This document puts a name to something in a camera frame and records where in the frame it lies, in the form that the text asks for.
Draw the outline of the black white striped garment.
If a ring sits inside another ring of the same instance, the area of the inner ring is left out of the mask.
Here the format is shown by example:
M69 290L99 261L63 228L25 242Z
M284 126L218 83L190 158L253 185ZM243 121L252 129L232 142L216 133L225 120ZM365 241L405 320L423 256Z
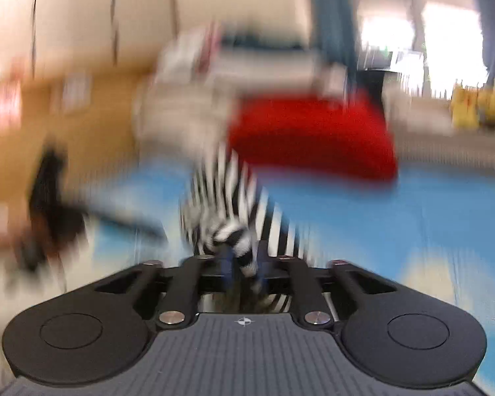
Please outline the black white striped garment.
M286 310L290 296L266 291L258 256L307 260L308 248L234 150L222 143L195 164L180 214L181 232L196 256L230 254L249 304L264 312Z

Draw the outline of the blue white patterned bedspread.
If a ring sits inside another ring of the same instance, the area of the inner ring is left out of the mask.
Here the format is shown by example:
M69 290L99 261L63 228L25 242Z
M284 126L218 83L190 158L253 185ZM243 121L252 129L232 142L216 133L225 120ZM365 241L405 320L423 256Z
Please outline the blue white patterned bedspread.
M190 171L143 165L110 181L87 181L94 204L119 216L159 223L155 245L94 225L67 269L70 287L147 258L173 266L187 256L179 203ZM341 258L469 311L495 337L495 178L405 166L391 185L296 174L262 183L306 242L317 266Z

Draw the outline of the red folded blanket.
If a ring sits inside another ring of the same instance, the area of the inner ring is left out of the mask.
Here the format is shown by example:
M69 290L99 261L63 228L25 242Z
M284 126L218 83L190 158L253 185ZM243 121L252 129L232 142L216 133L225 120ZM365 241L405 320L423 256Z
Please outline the red folded blanket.
M392 182L398 161L380 108L367 97L252 97L228 143L258 167L293 168L354 180Z

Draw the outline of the yellow plush toys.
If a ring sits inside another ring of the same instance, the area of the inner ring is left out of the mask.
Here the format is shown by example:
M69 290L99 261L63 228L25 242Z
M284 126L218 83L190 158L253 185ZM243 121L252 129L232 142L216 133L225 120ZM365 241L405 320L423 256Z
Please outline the yellow plush toys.
M457 84L452 92L450 112L454 129L495 128L495 90L464 88Z

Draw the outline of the folded beige blanket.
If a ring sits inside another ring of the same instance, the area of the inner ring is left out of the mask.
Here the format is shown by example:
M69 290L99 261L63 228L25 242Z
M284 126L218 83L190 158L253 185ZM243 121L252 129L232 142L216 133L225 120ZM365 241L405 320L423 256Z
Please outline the folded beige blanket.
M213 22L182 32L160 51L133 105L132 130L141 163L197 161L227 140L240 97L210 79L208 66L220 38L220 25Z

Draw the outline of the blue curtain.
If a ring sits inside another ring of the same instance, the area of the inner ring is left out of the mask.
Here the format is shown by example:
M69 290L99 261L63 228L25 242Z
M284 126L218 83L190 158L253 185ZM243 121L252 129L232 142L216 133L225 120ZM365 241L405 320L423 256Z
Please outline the blue curtain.
M357 89L357 46L349 0L311 0L314 48L326 68L346 70L345 92Z

